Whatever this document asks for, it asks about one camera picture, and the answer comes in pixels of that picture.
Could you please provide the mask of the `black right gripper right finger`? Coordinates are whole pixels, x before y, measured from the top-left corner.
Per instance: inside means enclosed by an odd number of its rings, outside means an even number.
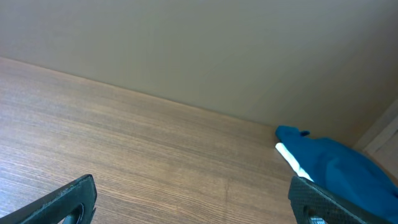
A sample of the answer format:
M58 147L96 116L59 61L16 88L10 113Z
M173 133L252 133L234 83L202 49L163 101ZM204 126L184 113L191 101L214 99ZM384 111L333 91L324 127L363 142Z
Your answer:
M298 224L389 223L304 177L292 177L288 198Z

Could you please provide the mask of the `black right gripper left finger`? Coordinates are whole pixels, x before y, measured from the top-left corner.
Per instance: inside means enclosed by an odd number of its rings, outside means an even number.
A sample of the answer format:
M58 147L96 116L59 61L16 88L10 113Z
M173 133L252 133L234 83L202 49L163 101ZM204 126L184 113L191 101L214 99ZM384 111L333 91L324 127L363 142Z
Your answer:
M44 197L1 218L1 224L90 224L95 214L94 178L85 174Z

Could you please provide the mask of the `blue t-shirt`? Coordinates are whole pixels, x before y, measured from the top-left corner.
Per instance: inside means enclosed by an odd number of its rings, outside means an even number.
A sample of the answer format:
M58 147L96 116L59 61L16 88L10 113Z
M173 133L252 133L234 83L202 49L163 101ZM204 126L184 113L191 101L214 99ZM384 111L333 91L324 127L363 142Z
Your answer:
M290 126L275 131L315 184L397 223L397 187L390 177L354 149L330 138L311 139L309 134Z

